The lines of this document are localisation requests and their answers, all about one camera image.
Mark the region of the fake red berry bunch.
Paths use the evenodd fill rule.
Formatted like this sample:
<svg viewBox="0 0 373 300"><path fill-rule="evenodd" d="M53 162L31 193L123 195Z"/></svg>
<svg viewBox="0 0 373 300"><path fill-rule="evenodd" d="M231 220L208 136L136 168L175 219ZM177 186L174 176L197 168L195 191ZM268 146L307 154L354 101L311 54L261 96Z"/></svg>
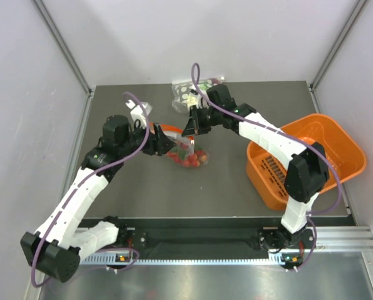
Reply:
<svg viewBox="0 0 373 300"><path fill-rule="evenodd" d="M177 144L166 154L176 164L184 168L199 168L208 162L209 155L197 144Z"/></svg>

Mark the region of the clear orange-zip bag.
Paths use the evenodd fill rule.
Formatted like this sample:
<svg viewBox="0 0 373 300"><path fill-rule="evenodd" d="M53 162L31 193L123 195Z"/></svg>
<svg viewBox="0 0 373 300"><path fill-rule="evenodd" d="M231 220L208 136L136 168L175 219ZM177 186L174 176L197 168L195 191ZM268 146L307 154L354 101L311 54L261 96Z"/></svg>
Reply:
<svg viewBox="0 0 373 300"><path fill-rule="evenodd" d="M199 168L208 163L209 154L199 146L192 136L182 136L183 130L175 126L160 124L164 134L174 146L165 154L174 163L184 168Z"/></svg>

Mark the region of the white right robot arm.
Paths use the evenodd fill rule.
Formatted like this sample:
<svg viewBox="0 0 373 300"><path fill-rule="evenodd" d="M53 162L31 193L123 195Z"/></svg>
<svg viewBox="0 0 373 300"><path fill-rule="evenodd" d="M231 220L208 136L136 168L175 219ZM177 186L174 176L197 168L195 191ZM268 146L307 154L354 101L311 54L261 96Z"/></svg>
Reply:
<svg viewBox="0 0 373 300"><path fill-rule="evenodd" d="M309 211L329 180L329 165L324 147L308 144L270 124L247 103L236 104L224 84L203 92L194 87L187 97L189 120L183 136L207 134L223 126L270 153L286 170L284 188L287 207L281 218L278 240L288 248L301 240Z"/></svg>

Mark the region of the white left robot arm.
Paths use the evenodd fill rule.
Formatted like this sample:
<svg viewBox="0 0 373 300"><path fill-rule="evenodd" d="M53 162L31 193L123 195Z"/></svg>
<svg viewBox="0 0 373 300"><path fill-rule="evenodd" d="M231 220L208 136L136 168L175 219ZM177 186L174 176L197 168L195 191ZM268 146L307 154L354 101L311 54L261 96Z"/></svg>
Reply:
<svg viewBox="0 0 373 300"><path fill-rule="evenodd" d="M106 246L123 247L126 227L108 216L81 234L76 230L97 196L124 162L138 152L163 156L175 147L161 126L130 123L122 115L110 116L98 144L83 159L68 191L49 218L34 233L26 232L20 244L31 272L40 271L62 283L69 281L80 262Z"/></svg>

